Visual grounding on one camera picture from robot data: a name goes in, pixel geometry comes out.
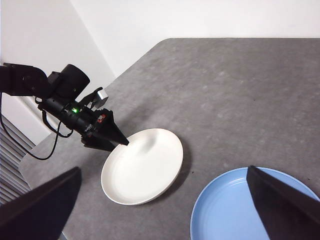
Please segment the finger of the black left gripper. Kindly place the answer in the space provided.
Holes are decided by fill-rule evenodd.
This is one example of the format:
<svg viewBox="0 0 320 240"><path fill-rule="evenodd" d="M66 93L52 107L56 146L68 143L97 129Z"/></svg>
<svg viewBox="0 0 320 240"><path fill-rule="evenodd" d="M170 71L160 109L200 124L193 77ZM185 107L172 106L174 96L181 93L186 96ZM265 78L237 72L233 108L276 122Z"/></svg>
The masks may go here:
<svg viewBox="0 0 320 240"><path fill-rule="evenodd" d="M103 151L113 151L116 148L109 140L95 136L86 138L86 147Z"/></svg>
<svg viewBox="0 0 320 240"><path fill-rule="evenodd" d="M112 119L96 123L96 136L126 146L129 144L128 139Z"/></svg>

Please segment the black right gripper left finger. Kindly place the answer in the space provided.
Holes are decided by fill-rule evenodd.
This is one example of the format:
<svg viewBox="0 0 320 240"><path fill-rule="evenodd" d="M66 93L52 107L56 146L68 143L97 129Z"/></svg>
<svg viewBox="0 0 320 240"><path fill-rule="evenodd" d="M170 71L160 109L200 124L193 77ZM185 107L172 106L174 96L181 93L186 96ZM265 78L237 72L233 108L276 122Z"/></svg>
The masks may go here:
<svg viewBox="0 0 320 240"><path fill-rule="evenodd" d="M74 167L0 207L2 240L57 240L75 206L82 171Z"/></svg>

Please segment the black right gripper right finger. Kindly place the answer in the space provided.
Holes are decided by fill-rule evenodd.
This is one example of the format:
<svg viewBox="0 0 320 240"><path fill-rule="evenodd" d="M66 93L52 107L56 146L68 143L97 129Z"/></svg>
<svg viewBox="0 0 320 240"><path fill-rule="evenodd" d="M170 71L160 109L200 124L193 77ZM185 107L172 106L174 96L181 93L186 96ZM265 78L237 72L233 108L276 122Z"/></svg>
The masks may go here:
<svg viewBox="0 0 320 240"><path fill-rule="evenodd" d="M246 181L271 240L318 240L320 202L251 165Z"/></svg>

